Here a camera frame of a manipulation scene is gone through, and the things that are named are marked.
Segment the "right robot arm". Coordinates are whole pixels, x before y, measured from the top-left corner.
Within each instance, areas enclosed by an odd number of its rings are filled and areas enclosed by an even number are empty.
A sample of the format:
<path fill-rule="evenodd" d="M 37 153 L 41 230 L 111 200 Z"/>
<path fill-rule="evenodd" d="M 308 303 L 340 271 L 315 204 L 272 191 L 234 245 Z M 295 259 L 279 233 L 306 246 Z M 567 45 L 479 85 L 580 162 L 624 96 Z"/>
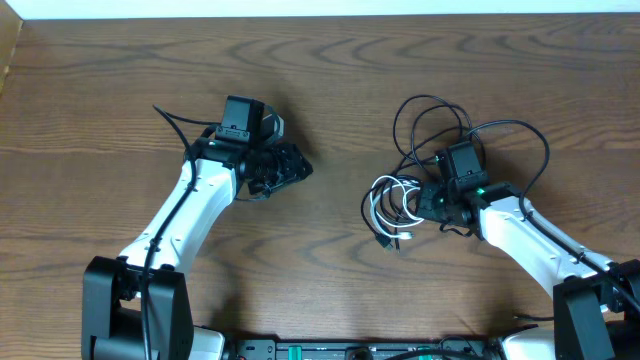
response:
<path fill-rule="evenodd" d="M 505 359 L 636 359 L 639 262 L 618 263 L 545 219 L 508 182 L 493 184 L 469 141 L 436 152 L 441 180 L 426 183 L 419 217 L 442 231 L 466 228 L 501 249 L 551 297 L 553 327 L 503 337 Z"/>

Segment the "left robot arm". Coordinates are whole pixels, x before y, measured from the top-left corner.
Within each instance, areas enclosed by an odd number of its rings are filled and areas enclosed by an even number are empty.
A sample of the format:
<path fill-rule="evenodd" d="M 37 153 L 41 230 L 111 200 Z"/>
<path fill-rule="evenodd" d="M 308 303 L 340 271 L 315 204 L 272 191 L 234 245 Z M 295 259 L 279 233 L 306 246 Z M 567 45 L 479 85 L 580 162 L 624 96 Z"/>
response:
<path fill-rule="evenodd" d="M 83 274 L 84 359 L 229 359 L 224 334 L 194 324 L 187 278 L 216 219 L 241 187 L 260 201 L 313 171 L 271 106 L 229 96 L 222 118 L 185 141 L 180 177 L 144 231 Z"/>

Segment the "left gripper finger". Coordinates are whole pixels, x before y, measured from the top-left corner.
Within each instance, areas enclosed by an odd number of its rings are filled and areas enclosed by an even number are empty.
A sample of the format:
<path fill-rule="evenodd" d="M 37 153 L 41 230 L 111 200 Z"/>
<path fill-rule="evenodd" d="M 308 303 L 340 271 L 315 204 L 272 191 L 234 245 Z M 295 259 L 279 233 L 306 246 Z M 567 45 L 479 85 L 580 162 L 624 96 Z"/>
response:
<path fill-rule="evenodd" d="M 284 188 L 301 182 L 313 173 L 313 167 L 304 158 L 280 162 L 277 172 L 277 179 L 269 186 L 271 193 L 276 193 Z"/>
<path fill-rule="evenodd" d="M 308 163 L 299 148 L 292 143 L 279 143 L 274 147 L 274 152 L 281 164 L 305 165 Z"/>

